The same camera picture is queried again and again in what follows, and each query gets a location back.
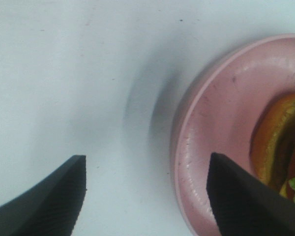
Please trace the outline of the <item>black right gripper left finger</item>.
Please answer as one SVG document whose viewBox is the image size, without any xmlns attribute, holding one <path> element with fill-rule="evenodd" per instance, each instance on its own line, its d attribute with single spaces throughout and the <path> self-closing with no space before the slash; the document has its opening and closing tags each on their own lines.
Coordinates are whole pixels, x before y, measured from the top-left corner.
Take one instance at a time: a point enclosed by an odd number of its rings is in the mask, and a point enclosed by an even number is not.
<svg viewBox="0 0 295 236">
<path fill-rule="evenodd" d="M 70 236 L 87 191 L 86 156 L 74 155 L 0 206 L 0 236 Z"/>
</svg>

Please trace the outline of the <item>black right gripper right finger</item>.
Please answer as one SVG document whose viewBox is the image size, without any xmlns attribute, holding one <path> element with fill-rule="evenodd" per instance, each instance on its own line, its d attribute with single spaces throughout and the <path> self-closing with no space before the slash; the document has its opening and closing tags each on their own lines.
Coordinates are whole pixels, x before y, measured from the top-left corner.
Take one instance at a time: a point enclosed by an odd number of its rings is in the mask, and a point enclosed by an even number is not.
<svg viewBox="0 0 295 236">
<path fill-rule="evenodd" d="M 221 235 L 295 236 L 295 204 L 229 157 L 211 154 L 206 191 Z"/>
</svg>

